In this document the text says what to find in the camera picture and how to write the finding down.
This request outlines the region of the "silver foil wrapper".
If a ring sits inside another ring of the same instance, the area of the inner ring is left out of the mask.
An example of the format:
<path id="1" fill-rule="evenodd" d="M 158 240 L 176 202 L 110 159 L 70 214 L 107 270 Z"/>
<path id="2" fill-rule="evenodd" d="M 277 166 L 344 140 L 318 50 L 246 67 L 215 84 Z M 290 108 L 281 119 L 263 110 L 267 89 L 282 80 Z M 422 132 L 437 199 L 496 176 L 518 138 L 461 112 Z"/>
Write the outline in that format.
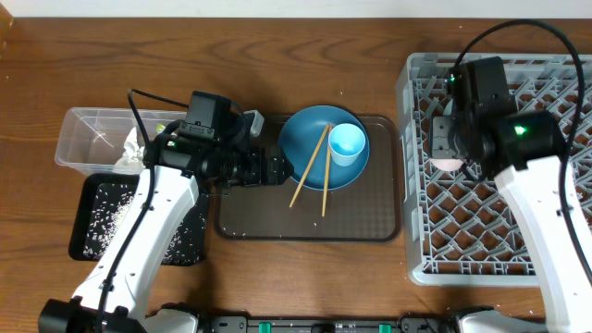
<path id="1" fill-rule="evenodd" d="M 156 133 L 157 133 L 157 134 L 160 134 L 160 133 L 162 133 L 162 132 L 165 130 L 165 128 L 166 128 L 166 126 L 165 126 L 165 125 L 163 125 L 163 124 L 158 124 L 158 125 L 156 126 L 156 129 L 155 129 L 155 130 L 156 130 Z"/>

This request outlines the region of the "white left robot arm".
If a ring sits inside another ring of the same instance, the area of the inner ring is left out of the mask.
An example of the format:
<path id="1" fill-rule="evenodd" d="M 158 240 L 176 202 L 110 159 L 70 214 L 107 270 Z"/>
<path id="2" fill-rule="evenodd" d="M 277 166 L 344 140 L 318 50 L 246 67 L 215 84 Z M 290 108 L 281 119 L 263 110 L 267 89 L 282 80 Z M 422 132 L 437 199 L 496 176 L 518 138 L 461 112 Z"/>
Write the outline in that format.
<path id="1" fill-rule="evenodd" d="M 180 222 L 211 185 L 281 185 L 293 165 L 277 146 L 253 146 L 257 114 L 195 91 L 175 120 L 146 138 L 144 170 L 125 218 L 92 273 L 67 301 L 50 299 L 41 332 L 196 332 L 199 316 L 163 308 L 146 313 L 155 277 Z"/>

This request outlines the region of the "white napkin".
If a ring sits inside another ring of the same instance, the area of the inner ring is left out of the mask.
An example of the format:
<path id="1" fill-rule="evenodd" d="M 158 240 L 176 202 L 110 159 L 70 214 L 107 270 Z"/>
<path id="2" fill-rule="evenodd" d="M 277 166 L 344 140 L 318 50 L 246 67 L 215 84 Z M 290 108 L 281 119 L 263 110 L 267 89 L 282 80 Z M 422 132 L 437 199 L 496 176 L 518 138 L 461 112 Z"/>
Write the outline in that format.
<path id="1" fill-rule="evenodd" d="M 124 152 L 116 161 L 113 171 L 118 174 L 137 174 L 144 170 L 144 147 L 138 144 L 138 131 L 132 128 L 123 143 Z"/>

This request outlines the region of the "pile of white rice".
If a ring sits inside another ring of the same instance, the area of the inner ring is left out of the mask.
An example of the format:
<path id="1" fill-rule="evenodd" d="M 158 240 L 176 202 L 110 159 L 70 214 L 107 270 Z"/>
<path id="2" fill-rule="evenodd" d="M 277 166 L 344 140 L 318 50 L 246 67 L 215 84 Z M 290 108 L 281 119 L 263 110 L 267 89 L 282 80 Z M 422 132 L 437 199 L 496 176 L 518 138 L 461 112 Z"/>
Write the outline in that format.
<path id="1" fill-rule="evenodd" d="M 125 199 L 118 204 L 109 203 L 100 213 L 103 214 L 93 223 L 92 239 L 107 244 L 117 233 L 127 212 L 130 209 L 131 199 Z"/>

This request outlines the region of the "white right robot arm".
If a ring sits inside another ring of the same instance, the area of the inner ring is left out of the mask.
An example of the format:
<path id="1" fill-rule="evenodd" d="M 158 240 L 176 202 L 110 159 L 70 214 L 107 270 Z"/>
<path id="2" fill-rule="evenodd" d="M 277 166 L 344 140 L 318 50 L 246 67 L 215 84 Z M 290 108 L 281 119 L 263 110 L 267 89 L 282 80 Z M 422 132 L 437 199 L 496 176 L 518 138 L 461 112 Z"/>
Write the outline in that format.
<path id="1" fill-rule="evenodd" d="M 591 232 L 558 122 L 547 111 L 519 111 L 498 56 L 457 64 L 446 82 L 452 107 L 431 120 L 430 162 L 445 171 L 481 166 L 522 233 L 548 331 L 590 331 Z"/>

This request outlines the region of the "pink plastic cup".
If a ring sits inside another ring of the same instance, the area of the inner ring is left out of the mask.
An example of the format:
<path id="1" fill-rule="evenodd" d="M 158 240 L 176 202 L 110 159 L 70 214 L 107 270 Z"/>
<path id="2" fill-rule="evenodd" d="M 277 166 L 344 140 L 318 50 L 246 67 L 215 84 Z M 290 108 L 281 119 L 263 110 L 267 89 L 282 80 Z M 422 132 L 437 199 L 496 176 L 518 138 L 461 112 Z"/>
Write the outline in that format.
<path id="1" fill-rule="evenodd" d="M 456 171 L 461 168 L 463 161 L 457 156 L 452 125 L 454 124 L 451 113 L 454 103 L 450 100 L 444 107 L 442 116 L 433 116 L 429 129 L 429 159 L 438 169 L 443 171 Z"/>

